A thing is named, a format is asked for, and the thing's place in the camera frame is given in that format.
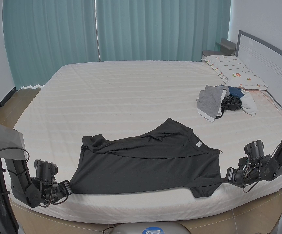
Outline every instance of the gray cloth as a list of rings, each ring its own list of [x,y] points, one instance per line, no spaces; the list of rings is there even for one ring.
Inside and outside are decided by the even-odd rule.
[[[211,87],[206,85],[205,90],[201,90],[198,98],[198,113],[213,122],[218,115],[218,111],[221,107],[222,93],[226,90],[227,97],[230,95],[229,88],[227,86]]]

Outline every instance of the white headboard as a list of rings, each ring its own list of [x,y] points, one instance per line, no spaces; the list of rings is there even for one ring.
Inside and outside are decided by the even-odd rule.
[[[239,31],[236,56],[267,85],[267,92],[282,107],[282,50]]]

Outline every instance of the pillowcase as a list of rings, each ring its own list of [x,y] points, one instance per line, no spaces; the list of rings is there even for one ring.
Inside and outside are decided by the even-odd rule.
[[[202,60],[217,72],[227,86],[255,90],[266,90],[268,87],[236,56],[207,56]]]

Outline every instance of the bed sheet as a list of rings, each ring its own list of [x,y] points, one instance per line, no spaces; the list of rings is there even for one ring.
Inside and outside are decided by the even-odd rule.
[[[149,132],[169,117],[194,130],[208,146],[221,150],[221,176],[237,168],[244,146],[257,139],[271,154],[282,139],[282,111],[267,93],[252,91],[258,112],[227,111],[208,122],[197,113],[196,97],[221,78],[203,62],[116,61],[70,64],[60,68],[23,112],[14,129],[23,133],[34,160],[55,163],[58,182],[76,171],[83,135],[115,140]],[[10,188],[10,177],[6,174]],[[171,221],[215,215],[282,188],[282,175],[262,181],[249,193],[222,184],[211,197],[194,198],[187,188],[120,195],[73,194],[61,205],[33,210],[88,223]]]

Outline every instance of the teal curtain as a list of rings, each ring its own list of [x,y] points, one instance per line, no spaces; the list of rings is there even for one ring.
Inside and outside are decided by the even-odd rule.
[[[101,61],[201,60],[227,38],[230,0],[96,0]]]
[[[44,85],[63,65],[99,61],[94,0],[4,0],[3,31],[17,89]]]

